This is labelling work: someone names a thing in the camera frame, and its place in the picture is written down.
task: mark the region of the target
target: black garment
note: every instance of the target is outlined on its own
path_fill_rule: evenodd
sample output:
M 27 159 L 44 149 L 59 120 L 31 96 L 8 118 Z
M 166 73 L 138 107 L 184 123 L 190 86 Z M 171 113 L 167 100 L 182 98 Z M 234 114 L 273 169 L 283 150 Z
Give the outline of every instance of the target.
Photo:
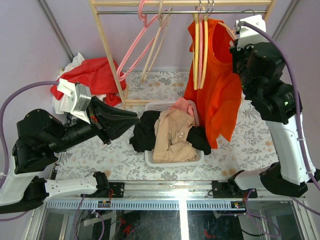
M 133 129 L 134 136 L 130 138 L 138 153 L 152 151 L 156 145 L 155 123 L 160 116 L 160 111 L 145 111 Z M 211 153 L 210 144 L 207 141 L 206 130 L 203 126 L 193 126 L 188 133 L 186 141 L 192 144 L 195 149 L 204 151 L 204 155 Z
M 206 129 L 203 126 L 193 126 L 189 130 L 186 141 L 191 143 L 195 149 L 204 151 L 204 155 L 211 153 L 211 146 L 207 141 Z
M 156 145 L 155 123 L 160 116 L 160 111 L 145 111 L 140 117 L 133 129 L 134 136 L 130 138 L 132 144 L 138 153 L 151 151 Z

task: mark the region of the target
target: pink hanger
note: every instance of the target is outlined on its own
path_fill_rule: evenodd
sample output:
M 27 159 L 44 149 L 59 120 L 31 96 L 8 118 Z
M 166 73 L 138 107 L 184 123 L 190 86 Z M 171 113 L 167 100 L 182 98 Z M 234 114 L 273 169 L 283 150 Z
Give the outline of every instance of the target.
M 133 52 L 133 50 L 135 49 L 135 47 L 137 46 L 138 42 L 140 41 L 140 39 L 142 38 L 142 36 L 146 33 L 146 31 L 148 30 L 148 28 L 158 19 L 158 15 L 155 15 L 151 21 L 148 23 L 148 17 L 147 15 L 143 15 L 142 10 L 144 7 L 145 2 L 148 0 L 141 0 L 139 3 L 139 9 L 138 9 L 138 17 L 141 21 L 143 21 L 143 28 L 140 31 L 140 33 L 138 34 L 138 36 L 135 38 L 135 40 L 133 41 L 133 43 L 131 44 L 130 48 L 128 49 L 127 53 L 125 54 L 123 60 L 121 61 L 121 63 L 119 64 L 119 67 L 116 71 L 116 77 L 118 78 L 119 81 L 123 81 L 131 72 L 132 70 L 137 66 L 137 64 L 141 61 L 141 59 L 145 56 L 145 54 L 147 53 L 147 51 L 150 49 L 150 47 L 152 46 L 152 44 L 155 41 L 155 37 L 153 37 L 153 39 L 150 41 L 150 43 L 145 47 L 145 49 L 143 50 L 143 52 L 141 53 L 141 55 L 137 58 L 137 60 L 135 60 L 135 62 L 132 64 L 132 66 L 129 68 L 129 70 L 124 73 L 122 76 L 120 76 L 122 69 L 124 68 L 126 62 L 128 61 L 128 58 L 130 57 L 131 53 Z

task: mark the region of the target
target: red wire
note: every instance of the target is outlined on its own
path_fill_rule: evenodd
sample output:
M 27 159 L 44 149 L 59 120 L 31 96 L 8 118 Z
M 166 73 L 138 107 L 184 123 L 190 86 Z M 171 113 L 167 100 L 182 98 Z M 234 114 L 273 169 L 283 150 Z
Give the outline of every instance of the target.
M 112 198 L 112 195 L 114 194 L 114 190 L 112 188 L 110 188 L 109 190 L 109 203 L 110 203 L 110 207 L 111 207 L 111 198 Z
M 247 196 L 248 196 L 248 193 L 247 193 L 247 192 L 245 192 L 245 193 L 244 193 L 244 196 L 243 196 L 243 198 L 242 198 L 242 202 L 243 202 L 243 203 L 246 201 Z

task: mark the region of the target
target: beige hanger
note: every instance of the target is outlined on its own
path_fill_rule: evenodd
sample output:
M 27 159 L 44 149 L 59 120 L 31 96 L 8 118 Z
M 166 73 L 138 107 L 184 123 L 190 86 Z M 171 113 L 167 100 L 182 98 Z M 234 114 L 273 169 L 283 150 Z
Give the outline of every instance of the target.
M 207 73 L 208 50 L 209 50 L 208 17 L 209 15 L 207 11 L 207 14 L 204 15 L 204 56 L 203 56 L 201 83 L 200 83 L 200 86 L 198 86 L 198 88 L 200 89 L 204 87 L 206 73 Z
M 227 29 L 227 31 L 229 32 L 229 34 L 231 35 L 233 40 L 237 39 L 235 33 L 227 25 L 225 25 L 224 23 L 222 23 L 220 21 L 218 22 L 218 24 L 220 24 L 221 26 L 224 26 Z
M 158 54 L 160 52 L 160 48 L 162 46 L 162 43 L 163 43 L 163 41 L 165 39 L 165 36 L 166 36 L 166 33 L 167 33 L 167 29 L 168 29 L 168 25 L 169 25 L 171 14 L 166 14 L 166 16 L 163 17 L 163 15 L 161 13 L 163 3 L 164 3 L 164 0 L 161 0 L 160 3 L 159 3 L 159 10 L 158 10 L 159 27 L 158 27 L 158 30 L 157 30 L 156 35 L 154 37 L 154 41 L 153 41 L 149 56 L 148 56 L 148 58 L 146 60 L 146 63 L 144 65 L 144 68 L 143 68 L 143 71 L 142 71 L 142 74 L 141 74 L 141 82 L 142 83 L 144 83 L 146 81 L 146 79 L 147 79 L 147 77 L 148 77 L 148 75 L 149 75 L 149 73 L 150 73 L 150 71 L 151 71 L 151 69 L 152 69 L 152 67 L 153 67 L 153 65 L 154 65 L 154 63 L 156 61 L 156 58 L 157 58 L 157 56 L 158 56 Z M 155 50 L 159 35 L 160 35 L 160 33 L 161 33 L 163 28 L 165 28 L 165 29 L 164 29 L 164 32 L 163 32 L 163 35 L 162 35 L 162 39 L 161 39 L 160 44 L 159 44 L 159 46 L 157 48 L 157 51 L 155 52 L 153 60 L 152 60 L 152 62 L 150 64 L 150 66 L 149 66 L 149 63 L 150 63 L 151 57 L 152 57 L 152 55 L 154 53 L 154 50 Z
M 195 41 L 193 49 L 193 90 L 198 89 L 198 67 L 199 67 L 199 16 L 193 14 L 195 23 Z

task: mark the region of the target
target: gray wall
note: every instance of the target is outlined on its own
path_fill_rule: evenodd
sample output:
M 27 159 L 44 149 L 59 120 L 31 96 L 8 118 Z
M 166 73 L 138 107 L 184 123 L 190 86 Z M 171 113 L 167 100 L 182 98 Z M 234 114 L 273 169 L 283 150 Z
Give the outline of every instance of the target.
M 268 32 L 272 35 L 282 19 L 291 0 L 277 1 L 275 9 L 267 26 Z M 92 16 L 88 0 L 47 0 L 47 3 L 55 16 L 71 50 L 74 54 L 80 52 L 85 58 L 104 57 L 105 52 L 100 40 L 98 30 Z M 137 7 L 119 9 L 110 7 L 108 10 L 137 11 Z M 192 8 L 179 8 L 173 10 L 192 10 Z M 265 6 L 253 7 L 215 7 L 214 10 L 239 10 L 246 9 L 265 10 Z M 154 7 L 146 7 L 146 11 L 158 10 Z M 226 22 L 233 29 L 236 20 L 249 17 L 251 14 L 212 14 L 212 18 L 219 18 Z M 166 38 L 163 42 L 161 52 L 154 64 L 154 71 L 187 70 L 189 71 L 192 55 L 189 53 L 191 37 L 187 27 L 192 22 L 191 15 L 172 15 Z M 109 45 L 114 59 L 121 62 L 129 49 L 134 38 L 142 29 L 142 22 L 137 15 L 102 15 L 104 29 L 107 34 Z M 158 23 L 154 23 L 151 29 L 145 33 L 136 50 L 133 51 L 125 68 L 132 65 L 138 58 L 145 46 L 156 34 Z M 141 71 L 144 67 L 145 57 L 137 66 L 135 71 Z
M 320 168 L 320 38 L 319 23 L 316 16 L 320 11 L 319 0 L 304 0 L 281 32 L 278 42 L 285 50 L 295 72 L 303 106 L 303 126 L 308 150 L 316 168 Z M 289 82 L 286 72 L 282 78 Z M 310 184 L 306 194 L 308 203 L 313 209 L 320 211 L 320 192 Z M 313 216 L 320 233 L 320 217 Z
M 37 1 L 3 0 L 0 7 L 0 103 L 17 89 L 40 81 L 53 81 L 59 68 L 68 63 L 56 36 Z M 17 97 L 4 115 L 4 129 L 9 153 L 18 137 L 16 122 L 35 108 L 53 112 L 49 87 L 38 87 Z M 0 171 L 4 154 L 0 147 Z M 31 214 L 0 222 L 0 239 L 20 240 Z M 2 214 L 0 219 L 16 214 Z

